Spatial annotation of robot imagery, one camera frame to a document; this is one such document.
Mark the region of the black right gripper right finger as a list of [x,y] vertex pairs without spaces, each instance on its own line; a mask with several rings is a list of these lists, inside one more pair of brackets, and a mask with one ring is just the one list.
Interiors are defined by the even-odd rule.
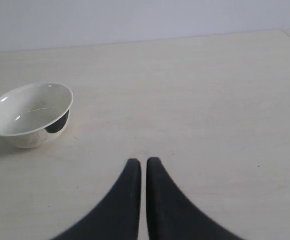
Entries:
[[200,211],[158,157],[147,160],[146,216],[151,240],[240,240]]

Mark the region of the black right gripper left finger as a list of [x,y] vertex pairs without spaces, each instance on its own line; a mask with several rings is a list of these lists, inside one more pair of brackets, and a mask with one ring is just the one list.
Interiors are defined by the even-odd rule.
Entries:
[[131,158],[106,196],[55,240],[136,240],[141,201],[141,165]]

